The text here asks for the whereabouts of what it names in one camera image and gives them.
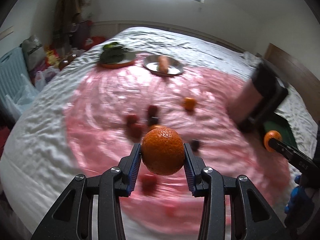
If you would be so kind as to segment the right gloved hand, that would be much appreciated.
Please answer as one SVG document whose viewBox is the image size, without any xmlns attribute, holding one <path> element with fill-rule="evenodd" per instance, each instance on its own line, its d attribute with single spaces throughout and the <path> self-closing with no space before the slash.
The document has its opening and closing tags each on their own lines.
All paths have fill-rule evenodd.
<svg viewBox="0 0 320 240">
<path fill-rule="evenodd" d="M 317 189 L 312 187 L 308 178 L 303 174 L 296 176 L 294 181 L 298 186 L 295 187 L 290 194 L 290 199 L 285 206 L 285 214 L 310 217 L 315 206 L 312 199 Z"/>
</svg>

